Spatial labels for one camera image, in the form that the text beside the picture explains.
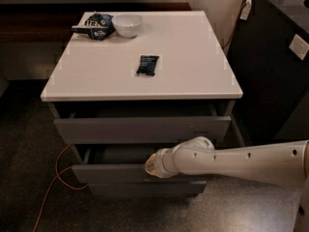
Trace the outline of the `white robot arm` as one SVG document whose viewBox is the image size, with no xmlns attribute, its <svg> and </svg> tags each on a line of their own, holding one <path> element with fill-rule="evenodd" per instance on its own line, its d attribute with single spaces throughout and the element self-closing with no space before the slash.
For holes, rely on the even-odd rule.
<svg viewBox="0 0 309 232">
<path fill-rule="evenodd" d="M 203 136 L 161 148 L 145 163 L 157 178 L 221 175 L 302 189 L 294 232 L 309 231 L 309 141 L 216 150 Z"/>
</svg>

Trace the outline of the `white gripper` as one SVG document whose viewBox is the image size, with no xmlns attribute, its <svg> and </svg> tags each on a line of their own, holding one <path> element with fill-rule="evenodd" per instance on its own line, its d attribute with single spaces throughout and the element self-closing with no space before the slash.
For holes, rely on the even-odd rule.
<svg viewBox="0 0 309 232">
<path fill-rule="evenodd" d="M 158 178 L 171 178 L 178 174 L 172 149 L 160 149 L 155 154 L 152 154 L 147 159 L 145 166 L 145 171 L 148 174 Z"/>
</svg>

